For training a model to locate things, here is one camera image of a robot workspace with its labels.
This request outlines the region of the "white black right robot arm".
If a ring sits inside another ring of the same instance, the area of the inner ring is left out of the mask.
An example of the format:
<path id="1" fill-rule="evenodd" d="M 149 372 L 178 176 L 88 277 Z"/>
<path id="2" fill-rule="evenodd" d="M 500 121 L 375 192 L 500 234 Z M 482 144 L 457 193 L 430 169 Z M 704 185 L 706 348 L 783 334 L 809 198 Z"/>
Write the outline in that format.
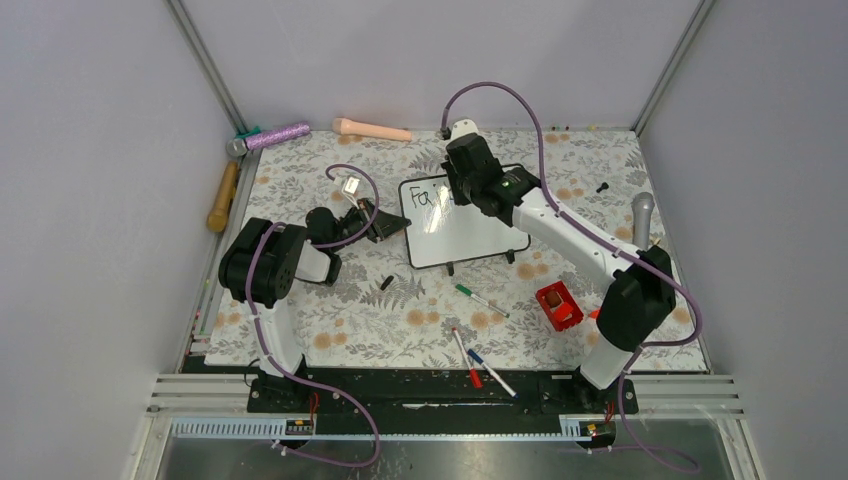
<path id="1" fill-rule="evenodd" d="M 521 166 L 505 169 L 478 133 L 452 135 L 442 167 L 459 205 L 473 205 L 541 241 L 604 290 L 596 320 L 600 338 L 573 386 L 579 407 L 601 410 L 637 348 L 676 307 L 669 254 L 621 242 L 549 200 L 539 178 Z"/>

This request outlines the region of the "black marker cap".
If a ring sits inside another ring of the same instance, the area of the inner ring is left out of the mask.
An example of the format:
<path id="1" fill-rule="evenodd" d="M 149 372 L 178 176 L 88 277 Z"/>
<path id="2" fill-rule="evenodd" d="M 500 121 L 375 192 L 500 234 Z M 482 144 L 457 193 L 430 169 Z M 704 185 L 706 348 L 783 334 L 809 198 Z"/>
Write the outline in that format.
<path id="1" fill-rule="evenodd" d="M 380 290 L 381 290 L 381 291 L 385 291 L 385 290 L 386 290 L 386 289 L 387 289 L 387 288 L 391 285 L 391 283 L 393 282 L 393 280 L 394 280 L 394 276 L 393 276 L 393 275 L 389 275 L 388 277 L 386 277 L 386 278 L 384 279 L 384 281 L 383 281 L 383 282 L 381 283 L 381 285 L 380 285 Z"/>

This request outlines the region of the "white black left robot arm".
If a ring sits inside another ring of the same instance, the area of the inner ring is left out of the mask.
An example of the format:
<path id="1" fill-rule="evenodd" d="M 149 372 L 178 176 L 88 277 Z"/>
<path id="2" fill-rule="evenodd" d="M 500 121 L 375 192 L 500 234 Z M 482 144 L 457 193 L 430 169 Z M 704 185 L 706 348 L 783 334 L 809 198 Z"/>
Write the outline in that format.
<path id="1" fill-rule="evenodd" d="M 338 251 L 361 239 L 373 243 L 405 231 L 412 221 L 360 199 L 341 216 L 326 207 L 310 210 L 302 224 L 251 217 L 224 253 L 219 284 L 248 309 L 257 345 L 258 367 L 278 377 L 272 398 L 288 411 L 309 401 L 310 385 L 296 375 L 305 353 L 295 338 L 287 297 L 297 281 L 336 283 L 342 268 Z"/>

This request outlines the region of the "small black-framed whiteboard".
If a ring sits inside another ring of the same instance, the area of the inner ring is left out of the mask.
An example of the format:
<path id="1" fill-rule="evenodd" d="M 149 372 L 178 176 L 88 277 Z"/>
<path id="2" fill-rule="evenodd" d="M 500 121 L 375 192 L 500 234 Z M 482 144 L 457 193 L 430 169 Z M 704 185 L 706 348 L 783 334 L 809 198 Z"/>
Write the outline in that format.
<path id="1" fill-rule="evenodd" d="M 528 234 L 483 215 L 476 206 L 459 206 L 445 175 L 402 181 L 402 216 L 409 221 L 406 244 L 415 269 L 504 256 L 509 262 L 529 248 Z"/>

